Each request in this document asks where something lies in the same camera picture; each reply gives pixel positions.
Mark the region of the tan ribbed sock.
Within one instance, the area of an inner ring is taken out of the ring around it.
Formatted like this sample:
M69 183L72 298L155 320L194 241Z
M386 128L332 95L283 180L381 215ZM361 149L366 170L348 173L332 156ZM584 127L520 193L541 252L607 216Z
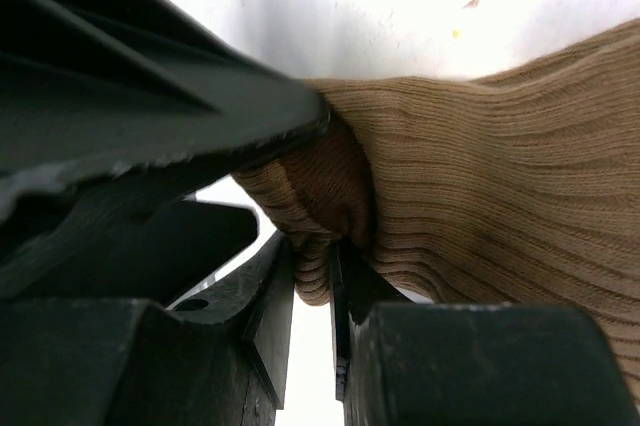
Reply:
M322 137L235 181L294 246L303 301L333 244L445 303L588 310L639 388L639 23L470 81L311 79Z

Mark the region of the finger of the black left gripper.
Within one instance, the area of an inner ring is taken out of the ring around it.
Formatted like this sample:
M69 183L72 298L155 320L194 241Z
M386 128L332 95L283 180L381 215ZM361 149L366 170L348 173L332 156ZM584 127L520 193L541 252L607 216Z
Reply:
M320 134L322 96L167 0L1 0L1 212L202 158L192 188Z
M2 260L2 299L177 299L258 234L252 210L188 199L215 180L178 165L81 188L55 228Z

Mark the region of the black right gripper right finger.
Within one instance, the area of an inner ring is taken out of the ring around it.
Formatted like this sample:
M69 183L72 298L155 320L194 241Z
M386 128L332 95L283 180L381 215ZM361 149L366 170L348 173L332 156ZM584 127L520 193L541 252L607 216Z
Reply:
M635 425L581 309L406 298L349 245L329 260L336 397L348 425Z

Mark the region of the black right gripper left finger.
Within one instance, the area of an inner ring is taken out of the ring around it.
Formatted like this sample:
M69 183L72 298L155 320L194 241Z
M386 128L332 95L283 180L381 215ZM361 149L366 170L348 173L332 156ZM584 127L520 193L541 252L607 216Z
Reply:
M1 310L5 425L271 425L284 405L291 246L273 235L172 310L38 299Z

